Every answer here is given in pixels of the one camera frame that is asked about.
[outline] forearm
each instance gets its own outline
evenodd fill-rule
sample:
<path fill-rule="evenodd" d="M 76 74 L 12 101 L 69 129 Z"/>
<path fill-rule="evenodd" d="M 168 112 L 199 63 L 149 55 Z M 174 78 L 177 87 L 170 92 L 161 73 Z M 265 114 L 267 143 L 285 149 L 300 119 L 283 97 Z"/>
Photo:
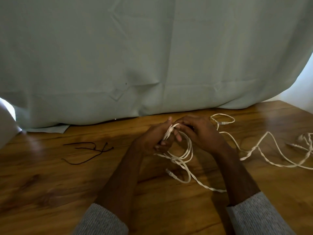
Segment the forearm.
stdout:
<path fill-rule="evenodd" d="M 221 150 L 212 155 L 223 176 L 230 205 L 237 205 L 260 189 L 239 159 L 237 152 L 226 142 Z"/>
<path fill-rule="evenodd" d="M 114 213 L 125 224 L 129 221 L 131 200 L 138 181 L 143 153 L 130 146 L 107 184 L 99 192 L 96 204 Z"/>

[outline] gray sleeve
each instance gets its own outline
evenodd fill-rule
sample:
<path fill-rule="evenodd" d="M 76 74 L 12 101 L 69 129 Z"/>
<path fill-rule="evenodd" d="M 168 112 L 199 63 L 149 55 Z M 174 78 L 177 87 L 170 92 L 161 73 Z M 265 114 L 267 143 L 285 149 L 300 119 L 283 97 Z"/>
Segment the gray sleeve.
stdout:
<path fill-rule="evenodd" d="M 98 204 L 92 204 L 76 226 L 73 235 L 128 234 L 126 224 Z"/>
<path fill-rule="evenodd" d="M 295 234 L 262 192 L 226 209 L 236 234 Z"/>

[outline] wooden table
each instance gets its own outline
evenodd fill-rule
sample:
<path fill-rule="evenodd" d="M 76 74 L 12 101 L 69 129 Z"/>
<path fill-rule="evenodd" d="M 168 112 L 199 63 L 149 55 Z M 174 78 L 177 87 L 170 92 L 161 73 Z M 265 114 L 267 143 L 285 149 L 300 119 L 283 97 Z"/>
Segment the wooden table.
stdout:
<path fill-rule="evenodd" d="M 284 142 L 295 142 L 299 134 L 313 132 L 312 114 L 280 101 L 259 103 L 243 110 L 192 112 L 208 117 L 215 113 L 236 119 L 233 124 L 222 125 L 220 130 L 232 134 L 243 149 L 251 149 L 270 131 L 282 152 L 296 162 L 304 152 L 291 149 Z M 0 234 L 69 234 L 133 139 L 169 115 L 175 120 L 186 112 L 71 126 L 64 134 L 18 134 L 0 150 Z M 75 145 L 62 146 L 72 142 L 95 142 L 98 148 L 108 142 L 108 147 L 114 146 L 114 150 L 82 165 L 69 165 L 61 158 L 81 162 L 95 155 L 92 150 L 74 149 Z M 271 138 L 265 138 L 260 147 L 269 160 L 288 165 Z M 188 163 L 190 170 L 204 184 L 224 189 L 213 158 L 196 146 L 194 150 L 195 157 Z M 183 148 L 175 144 L 171 151 L 179 154 Z M 292 229 L 297 234 L 313 233 L 313 171 L 272 166 L 257 150 L 244 164 Z M 312 158 L 305 165 L 313 167 Z M 226 193 L 213 193 L 194 180 L 181 184 L 165 173 L 166 168 L 186 178 L 186 172 L 170 160 L 154 155 L 144 158 L 133 201 L 131 234 L 233 232 L 225 211 Z"/>

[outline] white cable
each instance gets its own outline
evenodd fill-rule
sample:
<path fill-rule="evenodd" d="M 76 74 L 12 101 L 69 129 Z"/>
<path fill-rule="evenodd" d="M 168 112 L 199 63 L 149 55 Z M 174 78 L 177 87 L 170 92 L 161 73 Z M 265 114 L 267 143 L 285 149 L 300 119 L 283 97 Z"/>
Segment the white cable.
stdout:
<path fill-rule="evenodd" d="M 227 117 L 233 119 L 233 121 L 231 121 L 231 122 L 218 122 L 216 119 L 213 118 L 213 117 L 216 116 L 216 115 L 224 115 L 224 116 L 227 116 Z M 217 129 L 216 129 L 216 130 L 218 130 L 220 124 L 221 124 L 221 125 L 226 125 L 226 124 L 231 124 L 231 123 L 234 123 L 234 122 L 235 122 L 235 119 L 234 119 L 233 117 L 231 117 L 231 116 L 229 116 L 229 115 L 227 115 L 227 114 L 221 114 L 221 113 L 219 113 L 219 114 L 214 114 L 214 115 L 212 115 L 210 118 L 211 118 L 213 121 L 215 121 L 215 122 L 217 123 Z M 175 127 L 176 127 L 177 125 L 179 125 L 179 124 L 171 125 L 171 126 L 168 128 L 167 132 L 165 133 L 165 135 L 164 135 L 164 137 L 163 137 L 163 140 L 166 140 L 166 139 L 168 139 L 168 137 L 170 137 L 171 132 L 175 129 Z M 177 157 L 177 156 L 171 154 L 170 152 L 167 152 L 167 153 L 170 155 L 170 157 L 167 156 L 167 155 L 164 154 L 164 153 L 163 153 L 163 154 L 155 154 L 155 155 L 158 155 L 158 156 L 163 157 L 163 158 L 170 159 L 171 162 L 176 163 L 177 165 L 181 166 L 182 169 L 186 170 L 186 172 L 187 172 L 187 174 L 188 174 L 188 180 L 183 181 L 183 180 L 179 179 L 174 173 L 172 173 L 172 172 L 171 172 L 170 170 L 168 170 L 168 169 L 166 169 L 167 174 L 169 174 L 171 177 L 173 177 L 174 179 L 176 179 L 176 180 L 178 180 L 178 181 L 180 181 L 180 182 L 182 182 L 182 183 L 189 183 L 189 182 L 191 181 L 191 177 L 192 177 L 192 178 L 194 178 L 195 181 L 197 181 L 197 183 L 198 183 L 199 185 L 203 186 L 203 187 L 206 188 L 206 189 L 210 189 L 210 190 L 212 190 L 212 191 L 217 191 L 217 192 L 226 192 L 226 190 L 224 190 L 224 189 L 214 189 L 214 188 L 212 188 L 212 187 L 205 186 L 205 185 L 202 184 L 200 181 L 198 181 L 198 179 L 195 177 L 194 174 L 192 174 L 192 173 L 190 172 L 190 170 L 189 170 L 189 168 L 187 167 L 186 163 L 187 163 L 187 162 L 190 162 L 190 160 L 191 160 L 192 157 L 194 156 L 194 151 L 193 151 L 193 147 L 192 147 L 192 142 L 191 142 L 190 138 L 189 138 L 185 133 L 183 133 L 183 132 L 181 132 L 181 131 L 179 131 L 179 133 L 182 134 L 182 135 L 186 138 L 186 140 L 187 140 L 187 145 L 188 145 L 187 150 L 185 151 L 184 154 L 182 154 L 182 156 Z M 276 140 L 275 140 L 273 134 L 271 134 L 269 131 L 267 131 L 267 132 L 260 138 L 260 140 L 258 141 L 258 143 L 256 144 L 256 146 L 254 146 L 250 151 L 245 151 L 245 150 L 240 149 L 238 143 L 237 143 L 236 140 L 233 138 L 233 136 L 231 136 L 231 134 L 229 134 L 229 133 L 227 133 L 227 132 L 224 132 L 224 131 L 223 131 L 223 132 L 219 132 L 219 133 L 224 133 L 224 134 L 228 135 L 228 136 L 233 140 L 233 142 L 235 143 L 236 147 L 237 147 L 240 151 L 247 153 L 247 156 L 245 156 L 245 157 L 243 157 L 243 158 L 240 158 L 241 161 L 243 161 L 243 160 L 247 159 L 248 157 L 250 157 L 251 154 L 252 154 L 252 152 L 257 148 L 257 149 L 259 150 L 261 156 L 265 159 L 265 161 L 268 162 L 268 163 L 270 163 L 271 165 L 278 166 L 278 167 L 290 167 L 290 168 L 291 168 L 291 167 L 302 167 L 302 168 L 304 168 L 304 169 L 313 170 L 313 168 L 311 168 L 311 167 L 302 166 L 302 164 L 309 158 L 310 154 L 313 153 L 313 146 L 312 146 L 312 139 L 311 139 L 311 135 L 313 135 L 313 133 L 307 133 L 307 138 L 305 137 L 304 134 L 301 134 L 301 135 L 298 137 L 298 139 L 297 139 L 298 142 L 304 141 L 304 142 L 306 143 L 306 145 L 309 146 L 308 149 L 307 149 L 307 148 L 304 148 L 304 147 L 302 147 L 302 146 L 300 146 L 300 145 L 296 145 L 296 144 L 293 144 L 293 143 L 287 143 L 287 145 L 290 145 L 290 146 L 292 146 L 292 147 L 296 147 L 296 148 L 299 148 L 299 149 L 302 149 L 302 150 L 306 151 L 305 157 L 304 157 L 303 160 L 301 160 L 299 163 L 292 162 L 291 160 L 289 160 L 288 158 L 285 157 L 285 155 L 281 152 L 280 148 L 278 147 L 278 144 L 277 144 L 277 142 L 276 142 Z M 259 147 L 259 144 L 262 142 L 262 140 L 266 137 L 267 134 L 269 134 L 269 135 L 273 138 L 273 140 L 274 140 L 274 142 L 275 142 L 275 145 L 276 145 L 276 147 L 277 147 L 277 149 L 278 149 L 280 155 L 281 155 L 286 161 L 288 161 L 289 163 L 291 163 L 292 165 L 280 165 L 280 164 L 275 164 L 275 163 L 271 162 L 270 160 L 268 160 L 268 159 L 265 157 L 265 155 L 262 153 L 262 151 L 261 151 L 261 149 L 260 149 L 260 147 Z M 186 158 L 189 156 L 189 154 L 191 154 L 190 158 L 189 158 L 188 160 L 186 160 L 186 161 L 183 161 L 183 159 L 186 159 Z"/>

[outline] light blue fabric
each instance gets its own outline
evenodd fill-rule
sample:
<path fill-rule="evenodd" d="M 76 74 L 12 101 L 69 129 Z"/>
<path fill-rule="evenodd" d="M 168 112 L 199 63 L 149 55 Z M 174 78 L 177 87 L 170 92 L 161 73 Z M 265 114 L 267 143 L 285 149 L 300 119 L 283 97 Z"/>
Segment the light blue fabric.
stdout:
<path fill-rule="evenodd" d="M 295 81 L 313 0 L 0 0 L 0 97 L 22 128 L 209 107 Z"/>

